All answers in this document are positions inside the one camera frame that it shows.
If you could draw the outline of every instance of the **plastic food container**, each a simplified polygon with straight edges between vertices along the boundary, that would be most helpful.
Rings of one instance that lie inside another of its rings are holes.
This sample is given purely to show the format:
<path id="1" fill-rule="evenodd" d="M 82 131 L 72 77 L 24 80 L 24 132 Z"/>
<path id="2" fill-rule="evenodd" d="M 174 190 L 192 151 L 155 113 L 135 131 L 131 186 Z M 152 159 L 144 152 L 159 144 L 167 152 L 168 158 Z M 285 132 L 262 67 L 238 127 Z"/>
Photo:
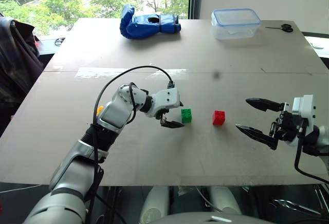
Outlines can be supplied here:
<path id="1" fill-rule="evenodd" d="M 214 10 L 211 14 L 212 32 L 216 39 L 251 38 L 261 24 L 249 8 Z"/>

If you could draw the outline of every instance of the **robotic arm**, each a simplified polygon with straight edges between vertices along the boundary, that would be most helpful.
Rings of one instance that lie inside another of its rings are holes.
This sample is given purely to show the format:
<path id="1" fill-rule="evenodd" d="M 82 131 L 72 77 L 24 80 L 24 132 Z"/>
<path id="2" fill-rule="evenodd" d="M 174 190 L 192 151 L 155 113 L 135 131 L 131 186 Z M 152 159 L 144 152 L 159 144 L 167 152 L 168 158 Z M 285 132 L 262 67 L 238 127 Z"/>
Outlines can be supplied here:
<path id="1" fill-rule="evenodd" d="M 319 156 L 329 173 L 329 130 L 327 126 L 317 127 L 314 125 L 316 107 L 314 106 L 313 95 L 295 97 L 291 112 L 289 112 L 290 104 L 287 102 L 276 103 L 260 98 L 249 98 L 246 102 L 259 110 L 266 111 L 269 109 L 280 112 L 280 115 L 272 123 L 269 135 L 252 127 L 237 124 L 236 127 L 241 132 L 268 145 L 272 150 L 276 150 L 278 141 L 283 140 L 290 146 L 297 146 L 297 153 L 302 151 L 312 156 Z M 296 162 L 295 168 L 304 175 L 312 176 L 301 171 Z"/>
<path id="2" fill-rule="evenodd" d="M 121 85 L 112 101 L 100 110 L 97 124 L 90 125 L 56 169 L 50 181 L 50 193 L 36 204 L 24 223 L 84 223 L 84 203 L 92 198 L 104 174 L 98 166 L 97 180 L 94 181 L 93 129 L 98 138 L 98 163 L 103 163 L 110 146 L 129 123 L 132 113 L 132 119 L 136 111 L 141 111 L 147 117 L 160 120 L 161 126 L 178 128 L 184 125 L 168 122 L 165 113 L 179 106 L 182 106 L 179 92 L 173 85 L 152 95 L 134 83 Z"/>

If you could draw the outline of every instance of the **blue boxing glove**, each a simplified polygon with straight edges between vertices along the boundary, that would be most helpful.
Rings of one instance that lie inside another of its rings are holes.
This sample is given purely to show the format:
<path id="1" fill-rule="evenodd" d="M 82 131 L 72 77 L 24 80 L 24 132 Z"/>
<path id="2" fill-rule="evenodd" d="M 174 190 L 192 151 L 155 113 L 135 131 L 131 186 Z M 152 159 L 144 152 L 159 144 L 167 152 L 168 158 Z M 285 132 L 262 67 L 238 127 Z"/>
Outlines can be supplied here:
<path id="1" fill-rule="evenodd" d="M 127 4 L 121 14 L 120 31 L 128 39 L 144 39 L 158 32 L 176 33 L 180 31 L 178 15 L 150 14 L 134 16 L 135 7 Z"/>

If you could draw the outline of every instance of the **container lid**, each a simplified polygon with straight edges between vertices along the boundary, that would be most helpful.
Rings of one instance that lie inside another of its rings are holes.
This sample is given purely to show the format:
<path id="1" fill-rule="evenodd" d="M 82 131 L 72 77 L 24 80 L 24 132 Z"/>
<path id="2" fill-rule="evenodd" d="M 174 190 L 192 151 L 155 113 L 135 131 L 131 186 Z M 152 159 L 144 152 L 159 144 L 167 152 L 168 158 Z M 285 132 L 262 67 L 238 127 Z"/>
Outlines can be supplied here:
<path id="1" fill-rule="evenodd" d="M 212 12 L 219 26 L 260 25 L 261 20 L 254 10 L 249 8 L 223 9 Z"/>

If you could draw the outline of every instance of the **table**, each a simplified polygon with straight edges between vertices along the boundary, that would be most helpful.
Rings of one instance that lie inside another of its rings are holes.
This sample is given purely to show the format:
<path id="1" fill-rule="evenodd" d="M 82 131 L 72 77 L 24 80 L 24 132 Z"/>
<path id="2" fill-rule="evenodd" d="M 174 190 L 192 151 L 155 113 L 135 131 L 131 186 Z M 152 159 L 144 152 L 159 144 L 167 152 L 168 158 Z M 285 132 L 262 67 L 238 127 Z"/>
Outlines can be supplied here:
<path id="1" fill-rule="evenodd" d="M 106 68 L 116 68 L 119 72 L 122 71 L 119 68 L 141 64 L 171 69 L 181 101 L 185 108 L 192 109 L 192 123 L 171 130 L 160 127 L 159 121 L 138 113 L 135 121 L 126 126 L 110 149 L 102 165 L 105 170 L 102 185 L 264 185 L 316 182 L 295 171 L 293 162 L 296 148 L 281 141 L 278 149 L 272 151 L 235 128 L 235 124 L 239 123 L 267 132 L 271 122 L 278 116 L 276 113 L 264 113 L 252 108 L 245 102 L 246 98 L 262 97 L 292 103 L 294 97 L 304 94 L 315 95 L 316 124 L 329 124 L 328 70 L 310 50 L 310 45 L 292 22 L 289 23 L 293 24 L 295 31 L 291 34 L 281 30 L 271 30 L 269 33 L 269 30 L 260 28 L 260 35 L 269 38 L 269 41 L 263 46 L 253 46 L 254 40 L 259 41 L 257 34 L 254 39 L 225 45 L 208 34 L 208 43 L 201 42 L 199 39 L 204 35 L 200 35 L 197 28 L 205 28 L 210 22 L 181 21 L 183 30 L 180 39 L 172 40 L 181 44 L 184 50 L 177 54 L 179 60 L 168 58 L 165 61 L 164 54 L 174 55 L 171 49 L 175 48 L 173 50 L 178 53 L 169 35 L 159 34 L 144 41 L 129 41 L 117 35 L 117 28 L 114 27 L 117 20 L 95 21 L 83 19 L 77 22 L 0 138 L 0 182 L 49 183 L 52 172 L 88 128 L 98 92 L 111 74 L 115 74 L 110 73 L 114 69 Z M 105 31 L 113 31 L 111 44 L 106 43 L 109 45 L 107 49 L 103 48 L 105 43 L 102 40 L 98 43 L 99 47 L 94 47 L 97 40 L 91 37 L 94 36 L 94 30 L 89 26 L 96 29 L 100 24 L 104 26 L 102 32 L 98 31 L 101 37 Z M 190 31 L 192 28 L 195 28 L 193 37 Z M 81 51 L 77 52 L 79 56 L 73 57 L 77 50 L 76 43 L 84 43 L 78 36 L 81 30 L 87 33 L 85 38 L 94 40 L 91 45 L 80 46 Z M 286 36 L 291 36 L 293 40 L 285 39 Z M 191 47 L 194 55 L 187 52 L 188 43 L 185 40 L 194 44 Z M 282 41 L 291 44 L 290 51 Z M 121 45 L 129 43 L 141 46 Z M 260 58 L 262 51 L 265 55 L 272 55 L 268 53 L 268 50 L 274 52 L 271 43 L 277 51 L 275 56 L 271 60 Z M 149 51 L 157 53 L 158 57 L 152 56 Z M 202 52 L 205 55 L 200 63 L 198 59 Z M 229 52 L 233 55 L 230 59 L 218 57 L 217 62 L 220 64 L 216 64 L 214 55 L 228 55 Z M 72 62 L 64 61 L 65 55 L 72 56 Z M 284 58 L 289 70 L 283 68 Z M 281 68 L 272 62 L 274 60 L 278 61 Z M 243 71 L 239 64 L 244 64 L 246 70 Z M 215 70 L 221 72 L 218 79 L 213 77 Z M 167 84 L 161 73 L 141 69 L 117 80 L 104 94 L 101 103 L 110 100 L 119 85 L 130 81 L 151 93 L 165 88 Z M 211 124 L 215 109 L 226 112 L 226 121 L 222 127 Z M 168 120 L 179 121 L 180 110 L 171 110 Z M 325 166 L 319 158 L 303 154 L 300 167 L 328 179 Z"/>

